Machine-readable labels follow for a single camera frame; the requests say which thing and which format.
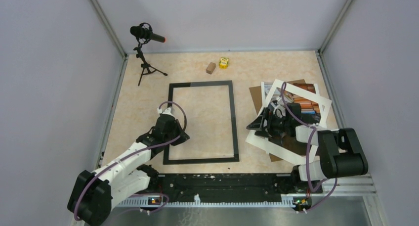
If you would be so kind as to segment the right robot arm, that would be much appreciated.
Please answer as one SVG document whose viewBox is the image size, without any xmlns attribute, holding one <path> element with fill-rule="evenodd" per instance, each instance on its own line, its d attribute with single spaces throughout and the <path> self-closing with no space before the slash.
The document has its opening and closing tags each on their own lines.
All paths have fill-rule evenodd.
<svg viewBox="0 0 419 226">
<path fill-rule="evenodd" d="M 308 187 L 312 192 L 318 189 L 313 183 L 323 183 L 328 179 L 362 176 L 369 166 L 360 141 L 354 129 L 328 130 L 316 125 L 311 114 L 301 111 L 298 103 L 287 103 L 285 110 L 270 110 L 264 107 L 257 118 L 247 125 L 258 137 L 275 138 L 282 134 L 295 137 L 306 144 L 309 154 L 317 146 L 319 160 L 293 167 L 290 187 L 295 192 L 304 192 Z"/>
</svg>

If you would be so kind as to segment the cat photo print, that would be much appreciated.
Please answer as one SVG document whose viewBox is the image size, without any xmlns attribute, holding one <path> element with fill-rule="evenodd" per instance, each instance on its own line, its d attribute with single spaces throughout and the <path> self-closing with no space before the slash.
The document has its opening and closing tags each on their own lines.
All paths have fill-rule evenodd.
<svg viewBox="0 0 419 226">
<path fill-rule="evenodd" d="M 323 107 L 320 107 L 317 102 L 314 102 L 310 99 L 307 99 L 301 95 L 296 94 L 295 92 L 289 92 L 291 85 L 294 85 L 302 90 L 317 93 L 318 87 L 317 84 L 307 84 L 305 81 L 292 81 L 290 84 L 286 85 L 286 90 L 284 91 L 284 100 L 287 104 L 297 103 L 301 107 L 301 120 L 306 123 L 317 123 L 321 119 L 321 113 L 323 112 Z M 281 104 L 284 106 L 282 96 L 281 96 L 281 87 L 275 89 L 274 94 L 272 95 L 270 101 L 268 102 L 266 98 L 270 90 L 272 89 L 272 83 L 262 82 L 262 100 L 266 103 L 269 108 L 270 103 Z"/>
</svg>

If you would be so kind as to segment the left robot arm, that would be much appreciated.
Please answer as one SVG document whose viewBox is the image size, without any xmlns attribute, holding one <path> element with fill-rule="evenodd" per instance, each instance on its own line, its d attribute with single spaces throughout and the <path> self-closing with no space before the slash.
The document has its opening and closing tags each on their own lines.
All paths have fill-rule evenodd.
<svg viewBox="0 0 419 226">
<path fill-rule="evenodd" d="M 158 179 L 139 167 L 166 146 L 187 141 L 186 126 L 172 114 L 160 114 L 156 124 L 120 156 L 92 172 L 82 171 L 67 204 L 74 219 L 99 226 L 119 203 L 131 195 L 142 190 L 147 193 L 156 191 Z"/>
</svg>

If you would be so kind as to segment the white photo mat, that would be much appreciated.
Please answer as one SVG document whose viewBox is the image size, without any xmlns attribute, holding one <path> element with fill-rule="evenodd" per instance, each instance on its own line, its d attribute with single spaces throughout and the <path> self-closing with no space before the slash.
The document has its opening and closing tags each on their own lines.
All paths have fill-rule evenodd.
<svg viewBox="0 0 419 226">
<path fill-rule="evenodd" d="M 265 94 L 264 92 L 262 93 L 262 97 L 263 97 L 262 107 L 263 108 L 268 107 L 268 104 L 270 103 L 272 97 L 274 96 L 275 91 L 277 91 L 283 83 L 284 81 L 276 79 L 271 85 L 271 89 L 269 90 L 269 93 L 268 94 Z M 310 91 L 304 90 L 292 84 L 288 84 L 287 87 L 289 88 L 290 93 L 299 95 L 308 100 L 314 101 L 320 105 L 321 119 L 320 119 L 319 125 L 321 127 L 326 128 L 327 117 L 330 112 L 332 101 L 328 98 L 322 97 L 321 95 L 317 93 L 312 93 Z M 305 161 L 306 161 L 305 155 L 301 156 L 299 154 L 296 154 L 290 150 L 283 148 L 280 145 L 276 145 L 270 142 L 268 138 L 266 137 L 258 137 L 255 135 L 255 131 L 249 132 L 246 138 L 246 143 L 249 143 L 259 149 L 264 150 L 267 154 L 275 155 L 283 159 L 284 161 L 287 161 L 294 165 L 305 164 Z"/>
</svg>

